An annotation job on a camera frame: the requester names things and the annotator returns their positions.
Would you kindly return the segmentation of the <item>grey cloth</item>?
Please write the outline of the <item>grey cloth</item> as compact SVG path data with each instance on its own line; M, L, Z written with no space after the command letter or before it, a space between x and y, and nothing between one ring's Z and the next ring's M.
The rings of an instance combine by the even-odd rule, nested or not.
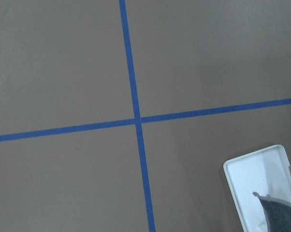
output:
M253 192L262 205L268 232L291 232L291 203Z

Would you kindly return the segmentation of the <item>white rectangular tray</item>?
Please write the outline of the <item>white rectangular tray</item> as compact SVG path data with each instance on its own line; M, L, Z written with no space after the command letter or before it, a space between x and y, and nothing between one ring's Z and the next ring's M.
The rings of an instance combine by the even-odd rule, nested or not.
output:
M223 164L243 230L265 232L263 207L253 194L291 203L290 162L282 145L273 145L230 159Z

